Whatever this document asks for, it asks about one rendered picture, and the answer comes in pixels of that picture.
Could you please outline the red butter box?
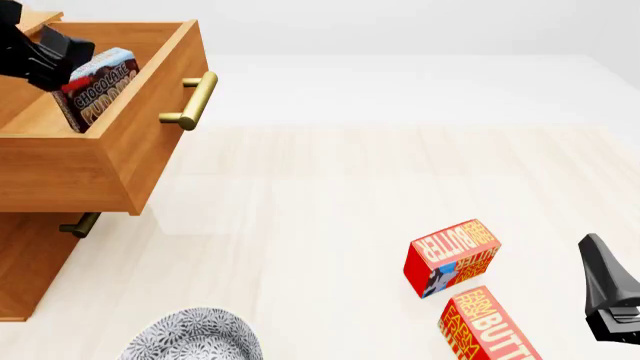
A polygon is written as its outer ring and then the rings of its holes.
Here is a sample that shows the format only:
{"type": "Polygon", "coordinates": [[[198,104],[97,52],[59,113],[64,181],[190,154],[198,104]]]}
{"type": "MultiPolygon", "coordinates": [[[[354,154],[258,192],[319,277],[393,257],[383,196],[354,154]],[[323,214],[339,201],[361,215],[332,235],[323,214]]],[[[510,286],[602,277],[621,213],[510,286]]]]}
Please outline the red butter box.
{"type": "Polygon", "coordinates": [[[543,360],[484,286],[452,296],[438,327],[458,360],[543,360]]]}
{"type": "Polygon", "coordinates": [[[412,241],[403,273],[424,299],[486,272],[502,244],[477,219],[412,241]]]}

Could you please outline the chocolate pudding box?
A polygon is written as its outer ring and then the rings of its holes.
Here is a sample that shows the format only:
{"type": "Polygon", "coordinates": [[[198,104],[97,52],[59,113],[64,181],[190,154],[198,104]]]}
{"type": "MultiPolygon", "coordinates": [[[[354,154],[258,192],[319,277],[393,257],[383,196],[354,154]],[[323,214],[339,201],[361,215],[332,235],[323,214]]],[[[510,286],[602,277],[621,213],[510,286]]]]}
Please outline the chocolate pudding box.
{"type": "Polygon", "coordinates": [[[134,53],[113,47],[73,71],[70,82],[51,95],[70,128],[84,134],[138,73],[134,53]]]}

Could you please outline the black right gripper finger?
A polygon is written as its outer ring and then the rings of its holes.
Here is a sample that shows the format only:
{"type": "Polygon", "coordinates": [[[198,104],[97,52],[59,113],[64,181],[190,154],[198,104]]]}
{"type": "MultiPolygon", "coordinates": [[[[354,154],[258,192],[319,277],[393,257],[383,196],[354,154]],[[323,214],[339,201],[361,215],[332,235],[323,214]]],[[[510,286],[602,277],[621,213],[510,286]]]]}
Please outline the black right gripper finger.
{"type": "Polygon", "coordinates": [[[586,314],[640,307],[640,282],[624,269],[596,233],[587,234],[578,247],[586,280],[586,314]]]}

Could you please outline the wooden cabinet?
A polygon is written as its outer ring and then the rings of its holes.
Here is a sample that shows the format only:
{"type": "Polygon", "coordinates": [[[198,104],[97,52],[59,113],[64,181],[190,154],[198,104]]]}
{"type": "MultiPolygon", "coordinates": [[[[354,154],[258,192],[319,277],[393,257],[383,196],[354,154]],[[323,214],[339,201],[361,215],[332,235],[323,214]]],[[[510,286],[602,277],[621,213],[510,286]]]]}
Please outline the wooden cabinet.
{"type": "Polygon", "coordinates": [[[54,233],[63,217],[51,187],[54,170],[45,162],[60,143],[4,131],[40,91],[0,75],[0,321],[31,317],[77,243],[54,233]]]}

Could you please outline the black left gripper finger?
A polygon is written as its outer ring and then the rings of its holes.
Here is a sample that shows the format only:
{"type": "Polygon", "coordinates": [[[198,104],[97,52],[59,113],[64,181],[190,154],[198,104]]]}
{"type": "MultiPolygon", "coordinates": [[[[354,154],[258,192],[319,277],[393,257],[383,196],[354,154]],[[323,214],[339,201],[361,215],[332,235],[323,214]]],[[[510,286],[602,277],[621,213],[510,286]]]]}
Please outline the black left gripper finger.
{"type": "Polygon", "coordinates": [[[95,50],[95,44],[93,42],[80,38],[72,38],[58,32],[50,26],[44,26],[42,28],[38,45],[46,53],[53,56],[54,59],[63,60],[68,63],[72,71],[90,62],[95,50]]]}

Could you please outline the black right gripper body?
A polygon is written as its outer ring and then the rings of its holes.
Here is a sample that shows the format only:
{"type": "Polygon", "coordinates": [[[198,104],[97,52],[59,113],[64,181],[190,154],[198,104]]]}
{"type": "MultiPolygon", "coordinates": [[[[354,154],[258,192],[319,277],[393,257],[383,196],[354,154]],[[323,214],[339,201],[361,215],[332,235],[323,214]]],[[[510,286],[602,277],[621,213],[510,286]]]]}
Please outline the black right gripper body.
{"type": "Polygon", "coordinates": [[[640,298],[600,306],[586,317],[596,341],[640,343],[640,298]]]}

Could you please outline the patterned grey bowl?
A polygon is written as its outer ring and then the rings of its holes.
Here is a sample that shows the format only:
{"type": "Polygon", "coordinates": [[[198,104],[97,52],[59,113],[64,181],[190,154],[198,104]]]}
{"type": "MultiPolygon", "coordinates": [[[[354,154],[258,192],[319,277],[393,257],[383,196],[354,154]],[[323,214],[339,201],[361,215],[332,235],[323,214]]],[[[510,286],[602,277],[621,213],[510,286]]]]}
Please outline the patterned grey bowl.
{"type": "Polygon", "coordinates": [[[117,360],[264,360],[259,340],[237,315],[187,308],[148,326],[117,360]]]}

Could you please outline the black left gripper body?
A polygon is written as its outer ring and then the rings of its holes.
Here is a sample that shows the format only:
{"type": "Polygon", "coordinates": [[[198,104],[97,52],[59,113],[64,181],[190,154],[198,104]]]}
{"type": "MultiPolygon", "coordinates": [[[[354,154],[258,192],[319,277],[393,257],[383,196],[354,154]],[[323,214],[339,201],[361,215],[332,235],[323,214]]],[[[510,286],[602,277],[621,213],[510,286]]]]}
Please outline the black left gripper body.
{"type": "Polygon", "coordinates": [[[0,75],[54,92],[69,82],[73,41],[48,26],[42,31],[41,41],[35,43],[16,26],[0,26],[0,75]]]}

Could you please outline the wooden drawer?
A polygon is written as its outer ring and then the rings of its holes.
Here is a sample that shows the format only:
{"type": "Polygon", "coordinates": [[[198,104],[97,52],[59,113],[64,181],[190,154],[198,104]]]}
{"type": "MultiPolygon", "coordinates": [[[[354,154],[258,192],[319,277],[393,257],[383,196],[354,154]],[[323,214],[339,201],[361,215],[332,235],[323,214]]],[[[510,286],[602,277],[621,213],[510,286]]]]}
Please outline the wooden drawer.
{"type": "Polygon", "coordinates": [[[161,122],[193,96],[184,86],[208,70],[199,24],[55,22],[98,51],[130,50],[139,74],[85,133],[73,131],[52,95],[0,76],[0,212],[139,215],[182,128],[161,122]]]}

